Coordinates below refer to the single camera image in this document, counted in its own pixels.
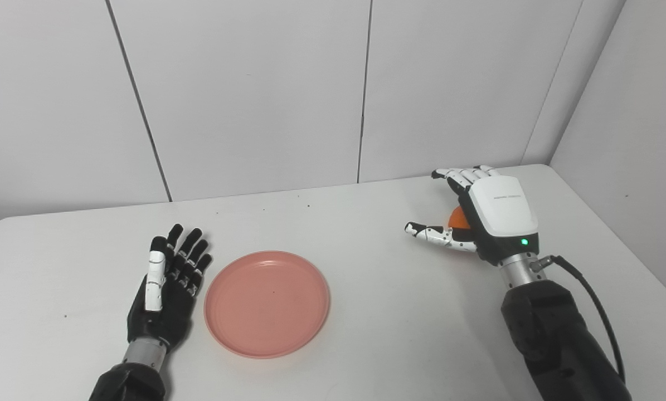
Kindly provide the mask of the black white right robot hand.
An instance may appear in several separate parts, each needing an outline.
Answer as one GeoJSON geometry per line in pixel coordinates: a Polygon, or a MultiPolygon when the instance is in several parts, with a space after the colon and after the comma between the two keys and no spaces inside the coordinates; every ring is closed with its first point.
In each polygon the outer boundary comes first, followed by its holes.
{"type": "Polygon", "coordinates": [[[488,165],[432,171],[458,196],[448,226],[409,222],[405,231],[415,238],[455,251],[477,253],[501,266],[516,255],[539,254],[538,221],[518,178],[488,165]]]}

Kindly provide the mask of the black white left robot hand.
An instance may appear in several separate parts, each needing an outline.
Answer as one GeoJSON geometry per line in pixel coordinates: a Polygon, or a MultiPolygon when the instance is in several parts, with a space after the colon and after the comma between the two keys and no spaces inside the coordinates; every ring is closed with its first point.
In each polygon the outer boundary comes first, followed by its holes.
{"type": "Polygon", "coordinates": [[[167,237],[156,236],[149,249],[144,276],[127,315],[127,342],[155,339],[172,351],[186,337],[205,271],[212,261],[210,244],[200,228],[180,243],[183,226],[167,237]]]}

